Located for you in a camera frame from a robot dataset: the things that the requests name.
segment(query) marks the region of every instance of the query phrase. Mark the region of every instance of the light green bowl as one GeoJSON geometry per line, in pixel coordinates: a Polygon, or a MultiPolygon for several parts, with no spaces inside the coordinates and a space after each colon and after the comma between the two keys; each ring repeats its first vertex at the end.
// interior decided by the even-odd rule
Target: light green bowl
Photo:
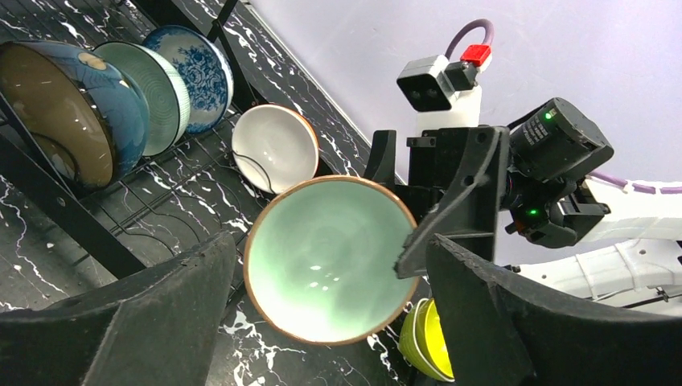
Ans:
{"type": "Polygon", "coordinates": [[[244,282],[253,305],[280,332],[341,345],[380,331],[403,310],[418,278],[393,271],[417,226],[391,191],[329,175],[275,198],[253,225],[244,282]]]}

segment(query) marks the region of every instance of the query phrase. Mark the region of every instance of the floral pattern bowl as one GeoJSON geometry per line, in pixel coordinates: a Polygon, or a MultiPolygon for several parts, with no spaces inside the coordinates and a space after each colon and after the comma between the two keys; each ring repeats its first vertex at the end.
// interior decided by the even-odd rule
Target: floral pattern bowl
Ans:
{"type": "Polygon", "coordinates": [[[203,35],[181,26],[154,31],[142,46],[168,60],[185,81],[191,102],[188,133],[203,133],[215,127],[232,103],[234,79],[228,61],[203,35]]]}
{"type": "Polygon", "coordinates": [[[134,80],[71,44],[0,44],[0,92],[55,168],[85,190],[128,174],[142,157],[149,106],[134,80]]]}

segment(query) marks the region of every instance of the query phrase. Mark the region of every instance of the black marble countertop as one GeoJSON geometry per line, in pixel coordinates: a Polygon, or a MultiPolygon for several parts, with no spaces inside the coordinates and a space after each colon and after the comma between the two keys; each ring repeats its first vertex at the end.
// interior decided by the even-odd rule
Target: black marble countertop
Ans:
{"type": "MultiPolygon", "coordinates": [[[[141,41],[154,27],[131,2],[110,0],[3,0],[0,42],[54,39],[82,47],[106,40],[141,41]]],[[[203,31],[219,0],[184,0],[182,8],[203,31]]],[[[245,75],[269,101],[298,110],[315,127],[322,157],[335,170],[360,175],[369,146],[242,4],[225,24],[245,75]]],[[[173,154],[129,176],[124,184],[86,203],[101,223],[148,265],[157,264],[221,229],[243,251],[267,198],[229,161],[235,115],[218,134],[180,146],[173,154]]],[[[106,285],[111,274],[0,176],[0,312],[42,309],[106,285]]],[[[236,271],[233,285],[241,280],[236,271]]],[[[423,281],[416,300],[428,295],[423,281]]],[[[366,341],[313,347],[276,332],[248,297],[228,306],[218,334],[208,385],[405,384],[410,366],[397,350],[402,314],[366,341]]]]}

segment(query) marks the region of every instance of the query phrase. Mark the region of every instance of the yellow cup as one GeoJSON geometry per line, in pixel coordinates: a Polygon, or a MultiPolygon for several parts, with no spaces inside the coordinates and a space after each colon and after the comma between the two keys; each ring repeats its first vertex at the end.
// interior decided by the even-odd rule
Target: yellow cup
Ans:
{"type": "Polygon", "coordinates": [[[424,356],[437,370],[453,378],[446,339],[441,329],[441,318],[433,298],[426,301],[417,311],[417,344],[424,356]]]}
{"type": "Polygon", "coordinates": [[[419,338],[420,334],[418,334],[417,329],[417,315],[427,302],[429,302],[429,299],[421,299],[407,314],[401,329],[400,339],[398,340],[398,350],[405,359],[420,372],[423,372],[435,380],[454,382],[454,378],[451,375],[451,369],[450,376],[448,376],[443,371],[438,370],[435,363],[429,360],[424,354],[424,351],[426,351],[427,348],[428,339],[419,338]]]}

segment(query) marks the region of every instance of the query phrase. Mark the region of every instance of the wall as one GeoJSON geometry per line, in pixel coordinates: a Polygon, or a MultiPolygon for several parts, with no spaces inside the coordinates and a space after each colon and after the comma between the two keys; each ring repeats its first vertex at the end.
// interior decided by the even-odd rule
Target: wall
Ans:
{"type": "MultiPolygon", "coordinates": [[[[259,14],[367,138],[399,133],[407,176],[415,112],[396,86],[410,61],[443,53],[461,26],[496,27],[493,62],[480,79],[482,122],[503,125],[564,97],[600,125],[616,149],[603,171],[629,179],[682,180],[682,2],[637,0],[253,0],[259,14]]],[[[463,42],[477,43],[475,31],[463,42]]],[[[508,222],[503,214],[500,226],[508,222]]],[[[591,250],[548,251],[502,235],[498,262],[546,261],[591,250]]]]}

